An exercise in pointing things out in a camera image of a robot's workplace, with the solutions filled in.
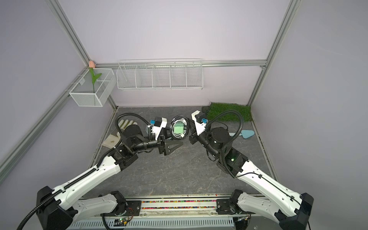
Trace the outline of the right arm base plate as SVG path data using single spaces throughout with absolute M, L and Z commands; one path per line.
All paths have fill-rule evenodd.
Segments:
M 255 214 L 254 212 L 242 210 L 236 203 L 234 203 L 230 199 L 217 199 L 216 212 L 219 215 Z

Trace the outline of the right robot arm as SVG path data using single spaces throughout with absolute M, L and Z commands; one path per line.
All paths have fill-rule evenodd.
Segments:
M 223 127 L 213 128 L 212 124 L 226 114 L 234 114 L 239 126 L 233 136 Z M 283 230 L 309 230 L 313 197 L 308 193 L 299 194 L 283 186 L 257 167 L 248 157 L 232 147 L 240 135 L 244 119 L 240 112 L 228 110 L 208 120 L 201 111 L 191 115 L 195 125 L 190 139 L 199 142 L 217 161 L 217 166 L 232 178 L 250 185 L 264 198 L 255 197 L 241 190 L 234 190 L 229 198 L 232 212 L 251 212 L 277 223 Z

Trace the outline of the green charger cube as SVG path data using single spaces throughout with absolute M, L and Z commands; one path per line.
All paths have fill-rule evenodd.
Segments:
M 173 133 L 175 135 L 182 135 L 185 132 L 185 123 L 183 121 L 176 121 L 175 124 L 173 125 Z

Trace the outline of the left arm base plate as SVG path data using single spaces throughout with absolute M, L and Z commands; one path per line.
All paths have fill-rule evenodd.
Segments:
M 121 205 L 118 205 L 118 207 L 113 210 L 110 213 L 105 213 L 105 217 L 120 217 L 120 216 L 133 216 L 138 217 L 140 215 L 141 211 L 141 200 L 128 200 L 125 204 L 124 208 L 121 208 Z

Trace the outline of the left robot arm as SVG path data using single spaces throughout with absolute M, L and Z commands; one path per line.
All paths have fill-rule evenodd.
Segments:
M 33 215 L 44 230 L 65 230 L 82 219 L 99 214 L 123 214 L 128 209 L 126 199 L 119 191 L 113 191 L 101 198 L 82 199 L 97 185 L 126 169 L 138 159 L 138 153 L 158 149 L 168 155 L 181 146 L 180 138 L 185 136 L 187 123 L 173 119 L 170 124 L 163 117 L 147 121 L 135 113 L 124 113 L 115 119 L 119 141 L 105 152 L 98 162 L 87 171 L 68 182 L 37 193 L 36 207 L 20 222 L 22 230 Z

